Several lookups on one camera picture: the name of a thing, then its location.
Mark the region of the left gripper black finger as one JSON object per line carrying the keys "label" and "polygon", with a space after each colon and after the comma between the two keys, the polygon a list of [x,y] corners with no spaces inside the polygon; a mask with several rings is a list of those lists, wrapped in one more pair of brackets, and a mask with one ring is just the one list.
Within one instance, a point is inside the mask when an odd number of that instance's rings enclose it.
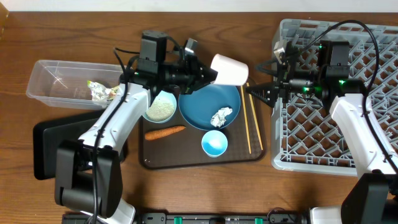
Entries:
{"label": "left gripper black finger", "polygon": [[198,78],[216,78],[218,72],[212,68],[207,67],[204,63],[197,60],[195,69],[195,76]]}
{"label": "left gripper black finger", "polygon": [[194,91],[198,91],[212,83],[214,83],[214,80],[190,80],[186,85],[185,94],[191,95]]}

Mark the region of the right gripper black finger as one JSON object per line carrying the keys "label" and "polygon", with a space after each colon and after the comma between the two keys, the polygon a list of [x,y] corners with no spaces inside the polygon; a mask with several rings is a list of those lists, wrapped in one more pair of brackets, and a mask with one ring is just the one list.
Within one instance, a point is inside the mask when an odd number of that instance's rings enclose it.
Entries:
{"label": "right gripper black finger", "polygon": [[279,97],[279,87],[274,83],[262,83],[253,86],[247,86],[246,92],[261,100],[267,106],[273,108]]}
{"label": "right gripper black finger", "polygon": [[278,65],[278,64],[279,64],[279,61],[278,61],[276,58],[271,59],[271,60],[267,60],[267,61],[265,61],[265,62],[262,62],[262,63],[260,63],[260,64],[257,64],[257,65],[255,66],[255,69],[256,69],[257,71],[262,72],[262,73],[265,73],[265,74],[267,74],[267,75],[272,75],[273,77],[277,77],[277,76],[278,76],[277,70],[270,70],[270,69],[266,69],[266,68],[265,68],[265,66],[272,65],[273,63],[276,63],[276,64]]}

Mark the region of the pink plastic cup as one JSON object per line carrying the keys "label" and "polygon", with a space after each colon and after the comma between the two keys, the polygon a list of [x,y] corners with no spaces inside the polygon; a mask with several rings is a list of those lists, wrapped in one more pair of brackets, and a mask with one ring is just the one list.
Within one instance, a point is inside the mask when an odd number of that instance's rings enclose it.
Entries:
{"label": "pink plastic cup", "polygon": [[241,86],[249,76],[249,68],[245,63],[220,54],[213,57],[210,68],[217,72],[212,82],[215,85]]}

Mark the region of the light blue bowl with rice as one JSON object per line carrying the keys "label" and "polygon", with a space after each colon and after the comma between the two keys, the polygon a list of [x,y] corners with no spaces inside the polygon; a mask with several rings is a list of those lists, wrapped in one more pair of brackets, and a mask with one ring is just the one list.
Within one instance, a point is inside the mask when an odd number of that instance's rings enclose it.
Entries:
{"label": "light blue bowl with rice", "polygon": [[165,123],[171,119],[176,109],[177,100],[175,95],[161,91],[144,114],[144,118],[153,123]]}

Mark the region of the foil ball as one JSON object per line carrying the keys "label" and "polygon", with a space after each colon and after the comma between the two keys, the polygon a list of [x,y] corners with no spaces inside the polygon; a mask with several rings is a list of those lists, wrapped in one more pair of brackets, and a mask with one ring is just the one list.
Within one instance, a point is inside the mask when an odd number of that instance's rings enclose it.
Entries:
{"label": "foil ball", "polygon": [[230,107],[224,107],[219,109],[211,118],[211,125],[220,128],[226,122],[226,117],[233,112],[233,109]]}

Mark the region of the small blue bowl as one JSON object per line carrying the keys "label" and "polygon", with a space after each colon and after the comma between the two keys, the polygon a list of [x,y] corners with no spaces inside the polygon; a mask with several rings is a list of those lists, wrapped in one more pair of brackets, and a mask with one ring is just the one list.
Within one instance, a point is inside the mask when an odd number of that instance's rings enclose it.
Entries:
{"label": "small blue bowl", "polygon": [[226,152],[228,139],[221,131],[208,131],[202,137],[201,147],[207,156],[216,158]]}

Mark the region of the white tissue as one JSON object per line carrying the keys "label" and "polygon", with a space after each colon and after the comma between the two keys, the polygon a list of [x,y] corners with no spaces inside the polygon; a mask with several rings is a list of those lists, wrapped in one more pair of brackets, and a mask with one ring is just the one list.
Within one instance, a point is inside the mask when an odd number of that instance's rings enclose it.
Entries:
{"label": "white tissue", "polygon": [[109,88],[106,88],[104,85],[91,80],[87,81],[87,86],[91,91],[91,99],[93,101],[108,101]]}

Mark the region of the yellow snack wrapper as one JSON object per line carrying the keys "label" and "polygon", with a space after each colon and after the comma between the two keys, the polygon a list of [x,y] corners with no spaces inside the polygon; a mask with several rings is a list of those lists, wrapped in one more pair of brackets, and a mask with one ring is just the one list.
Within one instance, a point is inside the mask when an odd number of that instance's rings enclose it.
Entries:
{"label": "yellow snack wrapper", "polygon": [[113,98],[113,97],[116,96],[118,90],[119,90],[119,86],[115,86],[115,87],[112,87],[112,88],[107,88],[106,89],[106,93],[108,94],[109,98]]}

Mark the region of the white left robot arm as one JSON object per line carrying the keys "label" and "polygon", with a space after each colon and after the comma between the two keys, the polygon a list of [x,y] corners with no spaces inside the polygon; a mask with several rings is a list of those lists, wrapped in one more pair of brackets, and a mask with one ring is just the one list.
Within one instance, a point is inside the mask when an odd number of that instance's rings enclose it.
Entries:
{"label": "white left robot arm", "polygon": [[134,207],[122,200],[119,154],[153,99],[170,86],[191,94],[224,74],[216,55],[209,67],[196,56],[174,63],[135,56],[123,67],[115,99],[78,140],[64,140],[57,149],[55,201],[88,213],[85,223],[132,223]]}

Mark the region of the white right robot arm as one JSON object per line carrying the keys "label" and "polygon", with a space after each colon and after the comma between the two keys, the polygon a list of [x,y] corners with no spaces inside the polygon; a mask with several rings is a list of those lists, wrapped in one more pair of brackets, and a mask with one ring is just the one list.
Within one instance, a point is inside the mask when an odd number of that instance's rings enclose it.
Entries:
{"label": "white right robot arm", "polygon": [[290,94],[314,95],[340,129],[354,160],[358,182],[338,206],[314,207],[301,223],[397,223],[397,153],[372,109],[363,81],[350,78],[349,42],[323,40],[317,71],[297,71],[299,56],[286,40],[276,42],[271,83],[254,85],[246,92],[274,107]]}

